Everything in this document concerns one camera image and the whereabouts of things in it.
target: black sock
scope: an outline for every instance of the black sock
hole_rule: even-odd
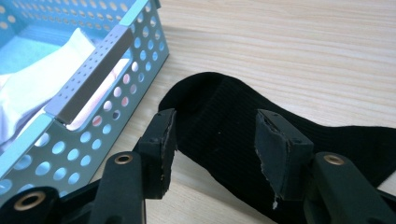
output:
[[[270,102],[242,81],[202,73],[178,82],[159,110],[177,111],[177,145],[236,197],[278,223],[304,223],[302,203],[281,202],[262,174],[254,148],[257,109],[282,115],[307,136],[315,152],[348,157],[373,186],[396,170],[396,130],[383,127],[324,127]]]

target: light wood surface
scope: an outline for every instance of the light wood surface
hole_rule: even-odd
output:
[[[174,84],[204,71],[322,125],[396,128],[396,1],[161,3],[171,54],[110,155],[133,148]],[[395,178],[381,188],[395,194]],[[151,224],[272,223],[180,152],[169,191],[147,201],[147,215]]]

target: table surface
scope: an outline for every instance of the table surface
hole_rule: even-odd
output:
[[[170,56],[110,151],[131,150],[169,89],[215,71],[327,126],[396,128],[396,2],[162,0]],[[181,152],[148,223],[273,223]],[[103,166],[95,178],[99,178]],[[380,188],[395,193],[396,178]]]

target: light blue plastic basket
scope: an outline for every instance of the light blue plastic basket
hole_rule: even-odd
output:
[[[32,187],[63,196],[89,183],[169,54],[159,7],[156,0],[0,1],[0,74],[58,49],[78,27],[97,43],[46,113],[0,156],[0,205]],[[120,58],[129,62],[112,88],[81,128],[67,130]]]

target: white tissue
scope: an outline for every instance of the white tissue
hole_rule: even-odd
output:
[[[12,74],[0,89],[0,145],[14,136],[94,51],[77,29],[60,49]]]

